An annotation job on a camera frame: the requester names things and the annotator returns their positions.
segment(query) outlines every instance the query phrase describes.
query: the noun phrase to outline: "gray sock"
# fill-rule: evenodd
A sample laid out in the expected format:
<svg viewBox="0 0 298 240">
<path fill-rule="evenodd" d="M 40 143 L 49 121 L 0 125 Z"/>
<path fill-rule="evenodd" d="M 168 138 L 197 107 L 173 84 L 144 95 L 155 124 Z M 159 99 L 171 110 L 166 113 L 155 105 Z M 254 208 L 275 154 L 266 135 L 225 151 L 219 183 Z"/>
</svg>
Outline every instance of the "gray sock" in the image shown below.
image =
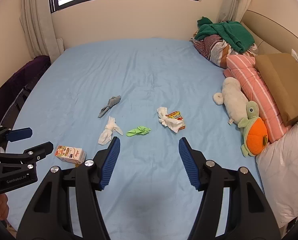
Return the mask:
<svg viewBox="0 0 298 240">
<path fill-rule="evenodd" d="M 112 97 L 109 99 L 108 104 L 103 107 L 100 111 L 100 114 L 98 116 L 98 118 L 103 117 L 103 115 L 108 112 L 108 110 L 113 107 L 114 105 L 118 104 L 121 100 L 121 96 L 117 96 L 117 97 Z"/>
</svg>

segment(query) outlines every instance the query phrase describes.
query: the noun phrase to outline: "juice box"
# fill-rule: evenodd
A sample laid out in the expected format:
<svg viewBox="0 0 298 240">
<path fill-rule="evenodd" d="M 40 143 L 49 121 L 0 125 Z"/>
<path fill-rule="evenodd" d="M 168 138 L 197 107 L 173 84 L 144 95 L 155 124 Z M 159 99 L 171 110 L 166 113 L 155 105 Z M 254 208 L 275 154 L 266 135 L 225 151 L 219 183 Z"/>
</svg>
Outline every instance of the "juice box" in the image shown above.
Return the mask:
<svg viewBox="0 0 298 240">
<path fill-rule="evenodd" d="M 85 161 L 86 152 L 82 148 L 59 145 L 55 156 L 64 162 L 81 164 Z"/>
</svg>

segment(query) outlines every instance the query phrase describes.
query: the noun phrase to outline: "white tissue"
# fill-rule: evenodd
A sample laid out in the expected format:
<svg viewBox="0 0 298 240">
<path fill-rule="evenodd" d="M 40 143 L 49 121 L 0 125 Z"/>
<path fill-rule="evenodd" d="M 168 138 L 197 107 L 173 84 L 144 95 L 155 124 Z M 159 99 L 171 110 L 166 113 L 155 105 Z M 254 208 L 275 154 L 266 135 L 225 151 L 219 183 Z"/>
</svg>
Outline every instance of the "white tissue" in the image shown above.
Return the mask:
<svg viewBox="0 0 298 240">
<path fill-rule="evenodd" d="M 123 135 L 122 130 L 116 124 L 116 120 L 113 117 L 109 116 L 108 123 L 107 123 L 107 125 L 105 127 L 105 130 L 100 134 L 98 143 L 101 144 L 101 145 L 105 145 L 109 141 L 111 141 L 111 139 L 112 139 L 111 138 L 112 131 L 117 131 L 118 133 L 120 133 L 121 135 Z"/>
<path fill-rule="evenodd" d="M 166 115 L 168 114 L 166 107 L 159 107 L 156 111 L 158 112 L 158 115 L 159 115 L 159 122 L 162 125 L 169 127 L 175 133 L 177 133 L 178 130 L 184 126 L 183 119 L 178 120 L 178 119 L 166 117 Z"/>
</svg>

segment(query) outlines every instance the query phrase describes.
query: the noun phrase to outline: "turtle plush toy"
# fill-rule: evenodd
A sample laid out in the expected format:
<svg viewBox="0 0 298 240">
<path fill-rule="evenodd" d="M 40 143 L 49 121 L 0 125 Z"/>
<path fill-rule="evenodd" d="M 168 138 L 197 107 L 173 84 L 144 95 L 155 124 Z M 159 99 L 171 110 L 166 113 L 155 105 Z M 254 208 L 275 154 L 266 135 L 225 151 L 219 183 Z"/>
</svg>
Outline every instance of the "turtle plush toy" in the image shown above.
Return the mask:
<svg viewBox="0 0 298 240">
<path fill-rule="evenodd" d="M 243 145 L 241 151 L 244 157 L 248 154 L 252 157 L 260 154 L 268 143 L 268 131 L 259 117 L 259 107 L 254 101 L 249 101 L 246 106 L 248 118 L 243 118 L 239 124 L 239 128 L 243 130 Z"/>
</svg>

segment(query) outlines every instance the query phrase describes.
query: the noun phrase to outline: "green cloth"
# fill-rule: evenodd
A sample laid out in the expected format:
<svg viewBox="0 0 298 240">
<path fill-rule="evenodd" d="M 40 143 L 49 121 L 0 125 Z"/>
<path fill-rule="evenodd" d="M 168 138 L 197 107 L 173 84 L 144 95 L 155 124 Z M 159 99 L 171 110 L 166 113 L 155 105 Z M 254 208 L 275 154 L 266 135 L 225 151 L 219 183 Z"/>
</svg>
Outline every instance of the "green cloth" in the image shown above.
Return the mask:
<svg viewBox="0 0 298 240">
<path fill-rule="evenodd" d="M 202 17 L 200 20 L 198 20 L 198 28 L 200 28 L 204 24 L 211 24 L 213 23 L 210 21 L 207 17 Z"/>
<path fill-rule="evenodd" d="M 200 41 L 213 34 L 221 36 L 238 53 L 246 52 L 254 44 L 254 38 L 241 23 L 230 21 L 202 25 L 195 39 Z"/>
<path fill-rule="evenodd" d="M 136 134 L 142 134 L 142 135 L 145 135 L 145 134 L 149 133 L 149 131 L 151 131 L 151 129 L 148 128 L 148 127 L 145 127 L 145 126 L 138 126 L 137 128 L 132 129 L 132 130 L 130 130 L 129 132 L 127 132 L 127 136 L 128 136 L 128 137 L 131 137 L 131 136 L 134 136 L 134 135 L 136 135 Z"/>
</svg>

